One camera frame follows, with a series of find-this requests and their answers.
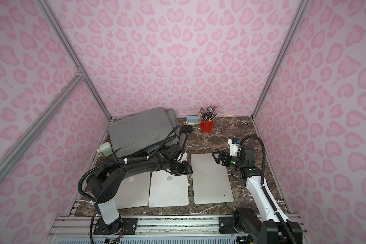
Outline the dark grey laptop case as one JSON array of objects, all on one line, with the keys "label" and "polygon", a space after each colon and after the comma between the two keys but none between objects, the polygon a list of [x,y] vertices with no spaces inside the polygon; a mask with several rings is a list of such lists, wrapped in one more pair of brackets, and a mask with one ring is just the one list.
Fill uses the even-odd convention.
[{"label": "dark grey laptop case", "polygon": [[183,148],[193,128],[181,126],[173,109],[158,107],[112,122],[108,132],[115,157],[124,159],[150,155],[160,145]]}]

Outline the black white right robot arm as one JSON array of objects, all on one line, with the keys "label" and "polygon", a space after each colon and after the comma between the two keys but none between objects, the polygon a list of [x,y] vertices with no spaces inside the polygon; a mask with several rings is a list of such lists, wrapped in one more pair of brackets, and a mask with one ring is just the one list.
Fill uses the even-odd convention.
[{"label": "black white right robot arm", "polygon": [[[245,144],[248,139],[257,139],[262,149],[262,165],[256,166],[255,149]],[[301,244],[303,230],[281,210],[268,188],[265,179],[266,151],[262,139],[256,135],[239,140],[229,139],[230,151],[212,153],[217,164],[238,172],[238,178],[252,195],[259,213],[251,208],[236,208],[231,217],[219,218],[221,234],[241,233],[247,237],[245,244]]]}]

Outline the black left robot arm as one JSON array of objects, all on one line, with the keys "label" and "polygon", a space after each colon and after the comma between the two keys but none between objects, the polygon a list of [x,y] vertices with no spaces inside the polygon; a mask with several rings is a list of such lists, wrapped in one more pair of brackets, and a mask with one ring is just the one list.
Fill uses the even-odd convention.
[{"label": "black left robot arm", "polygon": [[181,160],[185,151],[173,144],[168,149],[140,158],[112,160],[87,171],[79,180],[78,192],[94,205],[105,225],[121,225],[114,197],[126,178],[146,172],[165,171],[173,176],[193,173],[190,164]]}]

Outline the dark green laptop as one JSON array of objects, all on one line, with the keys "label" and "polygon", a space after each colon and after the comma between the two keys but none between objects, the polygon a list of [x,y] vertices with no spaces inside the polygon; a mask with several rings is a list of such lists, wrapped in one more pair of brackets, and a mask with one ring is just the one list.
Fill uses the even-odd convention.
[{"label": "dark green laptop", "polygon": [[150,172],[124,179],[114,197],[117,209],[148,206]]}]

